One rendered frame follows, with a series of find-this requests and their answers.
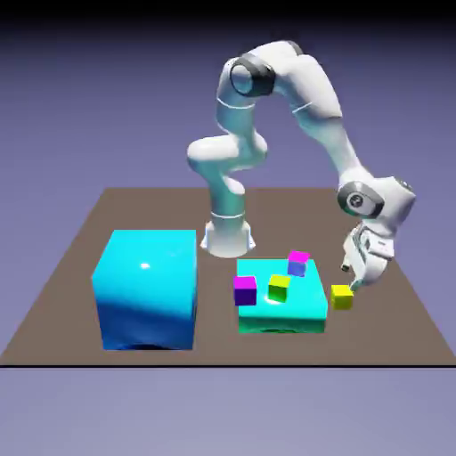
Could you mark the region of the large blue box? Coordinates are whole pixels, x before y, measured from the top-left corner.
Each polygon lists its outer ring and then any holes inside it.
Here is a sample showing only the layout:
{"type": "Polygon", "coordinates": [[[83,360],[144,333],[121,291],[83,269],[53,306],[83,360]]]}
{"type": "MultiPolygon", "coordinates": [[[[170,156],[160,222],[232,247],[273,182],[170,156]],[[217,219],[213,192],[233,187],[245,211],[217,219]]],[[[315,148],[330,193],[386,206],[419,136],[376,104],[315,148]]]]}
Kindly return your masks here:
{"type": "Polygon", "coordinates": [[[194,230],[115,230],[92,275],[105,350],[193,347],[194,230]]]}

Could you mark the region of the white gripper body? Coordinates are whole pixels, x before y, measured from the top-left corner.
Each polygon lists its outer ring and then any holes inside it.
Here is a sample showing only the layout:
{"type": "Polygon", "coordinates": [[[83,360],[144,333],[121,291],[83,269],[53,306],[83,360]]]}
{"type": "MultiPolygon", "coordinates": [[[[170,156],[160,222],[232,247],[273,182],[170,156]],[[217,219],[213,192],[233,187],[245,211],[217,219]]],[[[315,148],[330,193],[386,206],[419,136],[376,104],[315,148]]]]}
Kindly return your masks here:
{"type": "Polygon", "coordinates": [[[343,244],[345,256],[343,263],[349,263],[354,272],[354,279],[363,279],[363,286],[376,282],[387,268],[388,260],[363,251],[354,241],[354,236],[349,234],[343,244]]]}

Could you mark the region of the large cyan flat box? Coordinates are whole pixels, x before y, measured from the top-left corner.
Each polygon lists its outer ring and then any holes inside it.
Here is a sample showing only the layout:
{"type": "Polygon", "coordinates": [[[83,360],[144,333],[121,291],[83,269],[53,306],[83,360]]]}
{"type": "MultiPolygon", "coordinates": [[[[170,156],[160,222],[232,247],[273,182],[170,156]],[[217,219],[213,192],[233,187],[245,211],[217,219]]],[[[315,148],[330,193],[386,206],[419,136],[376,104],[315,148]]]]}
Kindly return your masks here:
{"type": "Polygon", "coordinates": [[[239,276],[256,277],[256,305],[238,307],[240,333],[323,333],[328,300],[315,262],[309,259],[305,276],[287,274],[288,260],[249,258],[237,261],[239,276]],[[285,303],[268,298],[268,282],[273,274],[290,277],[285,303]]]}

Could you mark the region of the small magenta cube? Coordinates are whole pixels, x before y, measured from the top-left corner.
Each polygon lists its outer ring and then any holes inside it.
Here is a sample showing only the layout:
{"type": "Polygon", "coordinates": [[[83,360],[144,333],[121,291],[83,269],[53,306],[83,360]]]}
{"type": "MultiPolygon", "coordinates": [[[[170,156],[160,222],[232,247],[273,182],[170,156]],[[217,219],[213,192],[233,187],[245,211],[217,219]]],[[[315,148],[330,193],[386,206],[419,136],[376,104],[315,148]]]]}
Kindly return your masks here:
{"type": "Polygon", "coordinates": [[[306,251],[291,250],[288,256],[287,274],[304,277],[308,260],[311,255],[306,251]]]}
{"type": "Polygon", "coordinates": [[[235,276],[233,278],[233,296],[236,306],[257,304],[257,280],[255,276],[235,276]]]}

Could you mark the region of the small yellow cube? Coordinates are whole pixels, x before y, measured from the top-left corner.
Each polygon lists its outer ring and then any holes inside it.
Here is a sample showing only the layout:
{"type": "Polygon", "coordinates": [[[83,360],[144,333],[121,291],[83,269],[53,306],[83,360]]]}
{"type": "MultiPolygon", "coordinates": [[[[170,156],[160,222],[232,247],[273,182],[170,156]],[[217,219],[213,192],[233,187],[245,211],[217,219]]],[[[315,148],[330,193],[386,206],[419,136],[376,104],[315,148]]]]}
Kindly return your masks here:
{"type": "Polygon", "coordinates": [[[353,306],[354,293],[348,285],[332,285],[330,302],[335,310],[349,310],[353,306]]]}
{"type": "Polygon", "coordinates": [[[289,284],[289,276],[273,274],[268,282],[268,298],[275,302],[285,303],[288,297],[289,284]]]}

